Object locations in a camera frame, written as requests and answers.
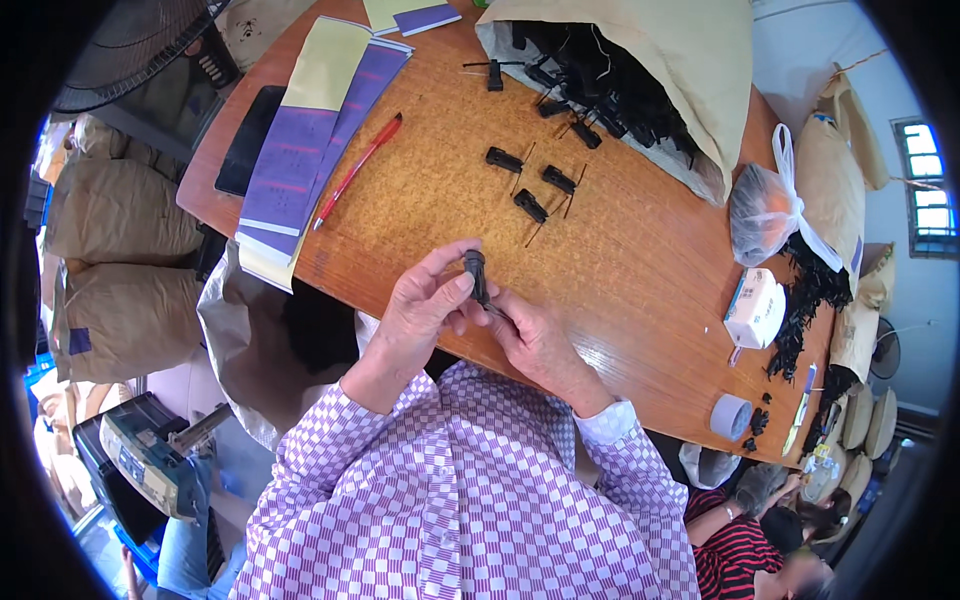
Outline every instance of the purple paper sheet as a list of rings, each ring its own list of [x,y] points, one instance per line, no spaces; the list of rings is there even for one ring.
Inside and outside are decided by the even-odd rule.
[[[299,229],[337,111],[280,107],[253,167],[240,218]]]
[[[396,25],[405,36],[440,27],[459,18],[457,10],[446,3],[394,15]]]
[[[408,59],[409,55],[395,48],[386,48],[375,44],[367,47],[357,66],[353,81],[350,83],[326,152],[310,186],[308,198],[311,200],[303,206],[303,211],[298,216],[297,229],[300,232],[310,227],[310,217],[313,216],[317,200],[329,183],[330,177],[340,163],[350,140],[356,135],[360,126],[367,119],[373,105],[380,99],[380,96],[383,95],[383,92],[386,91],[390,82],[394,80]],[[246,225],[241,225],[238,231],[290,257],[296,251],[299,241],[297,235],[288,235]]]

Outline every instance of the red striped shirt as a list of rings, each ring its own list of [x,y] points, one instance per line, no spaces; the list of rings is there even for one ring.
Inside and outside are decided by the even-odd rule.
[[[727,501],[722,490],[692,490],[684,520],[690,520]],[[763,537],[755,519],[739,516],[693,549],[697,583],[704,600],[753,600],[754,574],[776,573],[783,556]]]

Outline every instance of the window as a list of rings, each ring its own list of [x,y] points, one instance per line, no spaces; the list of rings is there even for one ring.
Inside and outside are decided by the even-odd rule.
[[[957,207],[945,187],[944,163],[933,130],[921,119],[894,121],[906,184],[912,258],[960,259]]]

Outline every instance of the checkered shirt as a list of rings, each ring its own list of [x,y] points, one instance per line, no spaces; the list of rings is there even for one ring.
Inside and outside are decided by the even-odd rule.
[[[276,450],[230,597],[699,598],[686,500],[629,401],[578,419],[465,362],[390,415],[335,385]]]

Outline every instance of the white tissue box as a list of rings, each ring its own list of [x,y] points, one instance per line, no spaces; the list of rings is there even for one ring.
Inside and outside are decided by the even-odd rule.
[[[786,313],[786,294],[769,269],[746,269],[723,324],[733,343],[763,349],[777,337]]]

